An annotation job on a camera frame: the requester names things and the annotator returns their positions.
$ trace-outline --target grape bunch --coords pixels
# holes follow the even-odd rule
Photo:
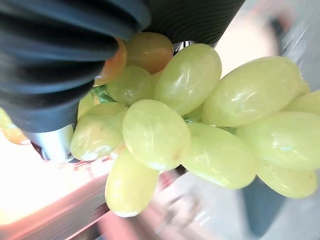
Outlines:
[[[112,77],[79,105],[71,148],[82,161],[118,149],[105,187],[117,215],[139,214],[159,173],[179,165],[228,189],[244,188],[257,175],[289,198],[316,190],[320,91],[310,92],[290,59],[259,58],[220,79],[222,63],[209,45],[173,57],[173,45],[158,33],[118,42],[102,70]]]

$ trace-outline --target orange grape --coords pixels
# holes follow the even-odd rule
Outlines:
[[[128,66],[137,66],[155,74],[168,64],[173,56],[169,38],[155,32],[140,32],[125,43]]]
[[[117,79],[127,64],[127,50],[121,39],[116,39],[119,48],[112,58],[105,61],[100,76],[94,79],[94,86],[101,86],[111,83]]]

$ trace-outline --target black ribbed object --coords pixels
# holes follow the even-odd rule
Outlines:
[[[243,2],[2,0],[0,106],[27,132],[75,123],[79,100],[117,50],[114,37],[149,26],[173,43],[215,44]]]
[[[245,0],[145,0],[152,21],[147,31],[166,35],[174,44],[193,41],[214,45]]]

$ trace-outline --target green grape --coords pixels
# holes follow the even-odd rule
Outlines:
[[[305,95],[305,94],[308,94],[308,93],[311,92],[309,84],[304,80],[303,77],[300,77],[300,78],[301,78],[301,82],[302,82],[302,83],[301,83],[301,88],[300,88],[300,94],[299,94],[299,96]]]
[[[153,82],[154,88],[156,88],[156,85],[159,82],[159,79],[160,79],[162,72],[163,71],[158,71],[157,73],[152,74],[152,82]]]
[[[204,105],[201,104],[192,112],[183,116],[183,119],[188,123],[201,123],[202,122],[202,113],[204,110]]]
[[[181,116],[199,107],[221,77],[217,52],[206,44],[193,44],[178,52],[162,71],[154,99],[167,104]]]
[[[166,36],[155,32],[140,32],[125,42],[127,66],[137,66],[155,74],[172,59],[174,47]]]
[[[0,107],[0,128],[1,129],[15,129],[16,125],[11,121],[10,117],[4,109]]]
[[[289,58],[262,57],[222,78],[204,103],[202,119],[221,127],[246,125],[283,109],[301,87],[299,69]]]
[[[256,159],[236,136],[218,127],[190,123],[191,147],[182,165],[191,173],[222,187],[240,189],[256,176]]]
[[[95,105],[76,125],[72,155],[81,161],[101,158],[123,141],[122,121],[126,110],[117,102]]]
[[[191,143],[182,117],[164,103],[150,99],[140,100],[128,109],[122,133],[132,155],[156,170],[180,165]]]
[[[82,98],[79,102],[78,107],[78,119],[85,114],[88,110],[90,110],[95,105],[94,99],[89,92],[87,95],[85,95],[84,98]]]
[[[317,175],[313,170],[290,170],[259,162],[257,175],[271,189],[288,198],[305,198],[317,189]]]
[[[105,87],[116,102],[130,106],[142,99],[152,99],[154,84],[150,73],[138,66],[127,66],[122,75]]]
[[[297,97],[285,110],[320,115],[320,90]]]
[[[135,160],[125,149],[119,153],[105,186],[109,209],[120,217],[141,213],[150,202],[157,185],[159,171]]]
[[[293,170],[320,168],[320,116],[279,112],[237,129],[256,156],[266,163]]]

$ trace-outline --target black grip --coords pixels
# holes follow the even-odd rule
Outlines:
[[[142,0],[2,0],[0,106],[27,132],[75,123],[114,38],[129,40],[150,21]]]

